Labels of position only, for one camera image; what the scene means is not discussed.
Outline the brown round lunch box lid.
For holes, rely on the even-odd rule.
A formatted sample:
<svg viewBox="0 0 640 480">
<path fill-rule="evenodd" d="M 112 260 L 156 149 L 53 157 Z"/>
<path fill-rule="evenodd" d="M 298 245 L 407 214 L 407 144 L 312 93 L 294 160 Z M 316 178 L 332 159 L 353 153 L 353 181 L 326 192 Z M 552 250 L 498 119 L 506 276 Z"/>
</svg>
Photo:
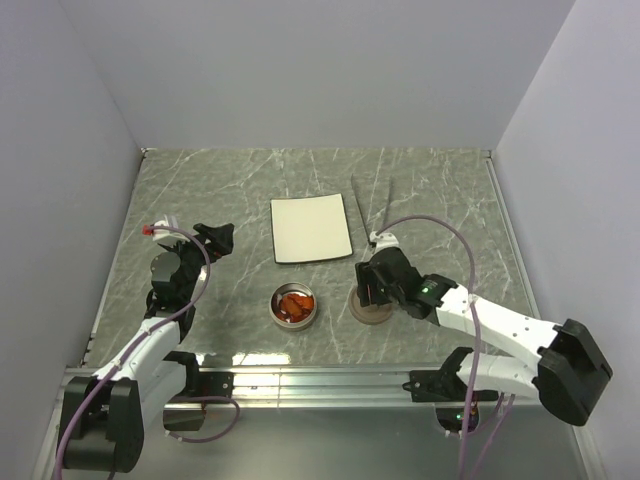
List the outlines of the brown round lunch box lid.
<svg viewBox="0 0 640 480">
<path fill-rule="evenodd" d="M 382 306 L 370 305 L 362 307 L 357 295 L 357 288 L 350 290 L 347 305 L 351 315 L 360 323 L 365 325 L 379 325 L 389 320 L 393 313 L 393 306 L 386 304 Z"/>
</svg>

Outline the steel serving tongs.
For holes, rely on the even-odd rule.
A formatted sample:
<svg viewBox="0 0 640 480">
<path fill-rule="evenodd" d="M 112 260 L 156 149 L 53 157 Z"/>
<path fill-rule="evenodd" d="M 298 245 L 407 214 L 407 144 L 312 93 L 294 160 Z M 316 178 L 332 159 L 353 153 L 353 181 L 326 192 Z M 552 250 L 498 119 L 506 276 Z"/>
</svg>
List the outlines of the steel serving tongs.
<svg viewBox="0 0 640 480">
<path fill-rule="evenodd" d="M 393 197 L 395 178 L 391 176 L 384 187 L 371 184 L 367 187 L 364 180 L 356 174 L 350 176 L 350 187 L 367 246 L 373 250 L 378 242 L 378 231 L 389 217 Z"/>
</svg>

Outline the orange fried chicken wing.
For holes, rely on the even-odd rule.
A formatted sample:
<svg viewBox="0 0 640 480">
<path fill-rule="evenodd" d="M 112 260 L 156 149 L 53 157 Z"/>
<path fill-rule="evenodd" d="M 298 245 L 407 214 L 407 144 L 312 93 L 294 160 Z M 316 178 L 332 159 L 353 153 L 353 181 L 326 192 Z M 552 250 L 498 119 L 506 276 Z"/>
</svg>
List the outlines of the orange fried chicken wing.
<svg viewBox="0 0 640 480">
<path fill-rule="evenodd" d="M 299 323 L 310 316 L 314 307 L 312 296 L 289 293 L 277 303 L 276 317 L 285 323 Z"/>
</svg>

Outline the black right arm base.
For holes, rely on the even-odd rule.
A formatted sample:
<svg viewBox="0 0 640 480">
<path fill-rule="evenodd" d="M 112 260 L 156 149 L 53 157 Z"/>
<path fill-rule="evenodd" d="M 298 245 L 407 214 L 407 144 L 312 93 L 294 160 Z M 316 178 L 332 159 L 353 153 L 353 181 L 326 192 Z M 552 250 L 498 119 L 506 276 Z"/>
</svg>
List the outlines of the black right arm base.
<svg viewBox="0 0 640 480">
<path fill-rule="evenodd" d="M 402 389 L 408 392 L 413 403 L 435 403 L 436 419 L 444 429 L 446 436 L 460 437 L 464 420 L 464 406 L 442 407 L 444 403 L 465 402 L 467 387 L 457 376 L 462 362 L 473 357 L 470 347 L 456 348 L 437 370 L 411 370 L 409 380 L 402 384 Z M 479 403 L 496 401 L 487 421 L 493 420 L 504 401 L 504 395 L 495 390 L 474 391 L 472 395 L 468 432 L 478 434 L 487 424 L 481 423 Z"/>
</svg>

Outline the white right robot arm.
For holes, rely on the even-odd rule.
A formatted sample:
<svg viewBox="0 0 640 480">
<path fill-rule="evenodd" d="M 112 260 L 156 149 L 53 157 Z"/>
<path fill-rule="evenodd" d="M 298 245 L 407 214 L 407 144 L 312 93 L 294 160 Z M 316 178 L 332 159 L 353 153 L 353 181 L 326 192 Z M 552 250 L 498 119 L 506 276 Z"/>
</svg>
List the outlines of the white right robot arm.
<svg viewBox="0 0 640 480">
<path fill-rule="evenodd" d="M 411 372 L 404 390 L 414 402 L 479 401 L 500 394 L 536 398 L 561 421 L 583 426 L 613 370 L 582 323 L 531 318 L 483 298 L 438 274 L 422 275 L 397 247 L 355 266 L 360 307 L 399 306 L 411 317 L 469 335 L 499 355 L 457 347 L 435 371 Z"/>
</svg>

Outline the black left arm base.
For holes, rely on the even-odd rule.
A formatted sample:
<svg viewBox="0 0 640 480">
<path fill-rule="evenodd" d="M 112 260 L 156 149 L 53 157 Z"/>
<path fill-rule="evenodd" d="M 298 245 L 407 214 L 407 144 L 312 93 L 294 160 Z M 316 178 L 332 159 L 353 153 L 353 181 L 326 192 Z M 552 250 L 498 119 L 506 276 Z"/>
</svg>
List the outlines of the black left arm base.
<svg viewBox="0 0 640 480">
<path fill-rule="evenodd" d="M 234 374 L 202 369 L 194 353 L 172 351 L 165 360 L 186 368 L 186 386 L 165 407 L 163 426 L 174 438 L 183 432 L 198 432 L 205 424 L 210 405 L 230 404 Z"/>
</svg>

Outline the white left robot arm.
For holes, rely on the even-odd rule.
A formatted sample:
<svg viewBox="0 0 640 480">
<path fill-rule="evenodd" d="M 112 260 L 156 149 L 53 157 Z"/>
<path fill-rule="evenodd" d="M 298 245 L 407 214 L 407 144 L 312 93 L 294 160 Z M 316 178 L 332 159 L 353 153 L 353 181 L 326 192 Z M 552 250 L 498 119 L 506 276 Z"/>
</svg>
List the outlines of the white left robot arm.
<svg viewBox="0 0 640 480">
<path fill-rule="evenodd" d="M 208 402 L 192 353 L 178 351 L 213 264 L 233 251 L 234 226 L 194 225 L 166 217 L 144 227 L 162 248 L 151 262 L 151 289 L 134 336 L 103 367 L 75 376 L 62 397 L 53 478 L 65 470 L 128 473 L 137 464 L 146 429 L 171 400 Z"/>
</svg>

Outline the round steel lunch box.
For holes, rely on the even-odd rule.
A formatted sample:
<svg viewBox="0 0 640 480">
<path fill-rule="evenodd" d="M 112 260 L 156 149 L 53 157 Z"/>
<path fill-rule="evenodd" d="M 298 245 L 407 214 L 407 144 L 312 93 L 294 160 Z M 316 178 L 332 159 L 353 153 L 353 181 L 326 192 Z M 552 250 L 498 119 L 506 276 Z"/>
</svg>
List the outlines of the round steel lunch box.
<svg viewBox="0 0 640 480">
<path fill-rule="evenodd" d="M 313 324 L 318 311 L 318 301 L 306 285 L 297 282 L 285 283 L 272 294 L 268 311 L 278 327 L 289 332 L 297 332 Z"/>
</svg>

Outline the white rectangular plate, black rim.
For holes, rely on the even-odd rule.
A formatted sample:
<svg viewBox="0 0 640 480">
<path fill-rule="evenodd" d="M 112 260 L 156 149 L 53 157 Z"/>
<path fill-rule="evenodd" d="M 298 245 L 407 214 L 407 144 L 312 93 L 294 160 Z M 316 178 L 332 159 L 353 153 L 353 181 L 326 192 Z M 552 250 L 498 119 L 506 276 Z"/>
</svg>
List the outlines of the white rectangular plate, black rim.
<svg viewBox="0 0 640 480">
<path fill-rule="evenodd" d="M 335 260 L 353 254 L 341 194 L 272 199 L 270 210 L 278 264 Z"/>
</svg>

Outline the aluminium front rail frame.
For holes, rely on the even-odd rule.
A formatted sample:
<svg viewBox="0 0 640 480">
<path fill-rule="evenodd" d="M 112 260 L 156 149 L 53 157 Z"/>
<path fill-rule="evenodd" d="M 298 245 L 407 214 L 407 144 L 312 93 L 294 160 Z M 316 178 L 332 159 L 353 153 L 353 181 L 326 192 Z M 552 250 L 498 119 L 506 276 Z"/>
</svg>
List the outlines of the aluminium front rail frame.
<svg viewBox="0 0 640 480">
<path fill-rule="evenodd" d="M 239 366 L 207 368 L 234 374 L 232 399 L 248 408 L 395 407 L 411 403 L 402 389 L 411 370 L 401 365 L 339 365 L 324 367 Z M 186 368 L 163 361 L 151 373 L 131 374 L 138 382 L 144 407 L 167 404 L 186 386 Z"/>
</svg>

